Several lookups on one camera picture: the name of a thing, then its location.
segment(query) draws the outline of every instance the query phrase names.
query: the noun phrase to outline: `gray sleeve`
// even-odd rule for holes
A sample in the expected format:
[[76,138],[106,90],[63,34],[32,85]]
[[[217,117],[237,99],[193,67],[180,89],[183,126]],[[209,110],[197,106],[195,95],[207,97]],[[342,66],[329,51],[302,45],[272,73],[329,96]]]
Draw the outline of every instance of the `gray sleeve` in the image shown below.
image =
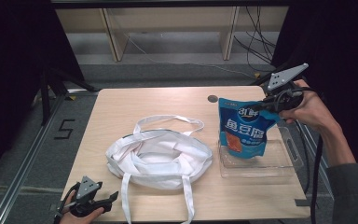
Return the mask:
[[327,168],[335,197],[333,223],[358,223],[358,163]]

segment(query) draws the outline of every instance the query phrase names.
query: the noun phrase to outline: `blue bag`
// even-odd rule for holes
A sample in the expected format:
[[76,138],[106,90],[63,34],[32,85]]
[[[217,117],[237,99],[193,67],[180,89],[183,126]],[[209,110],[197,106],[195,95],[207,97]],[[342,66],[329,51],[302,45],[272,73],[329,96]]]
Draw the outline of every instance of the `blue bag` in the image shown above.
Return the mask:
[[256,101],[232,101],[219,99],[220,143],[228,147],[228,153],[235,157],[250,159],[263,156],[267,143],[267,130],[280,117],[267,110],[254,111],[249,106]]

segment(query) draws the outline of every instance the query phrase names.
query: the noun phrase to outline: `clear plastic container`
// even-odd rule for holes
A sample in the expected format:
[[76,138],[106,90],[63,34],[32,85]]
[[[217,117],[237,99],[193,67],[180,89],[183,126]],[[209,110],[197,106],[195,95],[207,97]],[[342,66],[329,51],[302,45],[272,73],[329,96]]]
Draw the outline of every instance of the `clear plastic container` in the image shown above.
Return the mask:
[[219,142],[220,173],[222,177],[290,176],[303,166],[296,145],[287,128],[272,127],[267,132],[263,156],[242,159],[231,156]]

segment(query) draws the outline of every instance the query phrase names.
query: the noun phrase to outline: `table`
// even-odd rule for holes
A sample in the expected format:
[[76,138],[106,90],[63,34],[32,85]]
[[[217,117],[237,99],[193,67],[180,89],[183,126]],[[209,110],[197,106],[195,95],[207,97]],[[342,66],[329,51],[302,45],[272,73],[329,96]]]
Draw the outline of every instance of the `table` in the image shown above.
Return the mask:
[[[310,215],[307,206],[296,206],[295,200],[305,195],[296,173],[281,177],[224,178],[220,175],[218,156],[218,103],[208,96],[232,100],[259,100],[264,97],[260,87],[181,87],[107,89],[100,91],[89,118],[64,193],[87,175],[103,181],[96,200],[107,198],[120,190],[121,180],[108,171],[106,150],[119,138],[132,133],[135,123],[147,116],[176,114],[200,119],[205,123],[202,132],[192,136],[207,144],[213,151],[213,164],[192,184],[196,214],[194,220],[236,220],[261,218],[302,218]],[[178,132],[188,130],[180,121],[147,124],[143,130],[164,128]],[[129,201],[132,221],[184,221],[186,202],[182,190],[158,190],[130,183]],[[112,211],[99,221],[125,221],[121,196],[113,203]]]

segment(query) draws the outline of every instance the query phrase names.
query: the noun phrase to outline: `white bag strap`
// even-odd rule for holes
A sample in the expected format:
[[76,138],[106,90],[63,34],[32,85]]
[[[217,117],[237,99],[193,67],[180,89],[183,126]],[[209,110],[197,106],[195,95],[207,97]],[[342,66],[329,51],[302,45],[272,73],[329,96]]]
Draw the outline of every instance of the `white bag strap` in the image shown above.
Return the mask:
[[143,124],[155,122],[155,121],[158,121],[158,120],[164,120],[164,119],[179,119],[179,120],[185,121],[187,123],[198,124],[199,125],[198,129],[183,133],[183,134],[185,134],[187,136],[190,136],[193,132],[201,131],[203,129],[203,127],[204,127],[204,123],[199,119],[190,119],[190,118],[186,118],[186,117],[182,117],[182,116],[178,116],[178,115],[154,115],[154,116],[150,116],[150,117],[140,119],[135,124],[135,128],[133,129],[133,133],[134,134],[140,133],[141,132],[141,126]]
[[[123,175],[123,180],[121,184],[121,200],[122,200],[122,208],[124,211],[124,216],[127,219],[127,222],[131,224],[131,213],[130,213],[130,205],[128,198],[128,187],[130,182],[131,174],[125,173]],[[194,218],[194,204],[193,204],[193,191],[191,189],[190,178],[188,175],[182,176],[183,181],[183,191],[185,194],[186,205],[187,205],[187,221],[182,222],[182,224],[189,224]]]

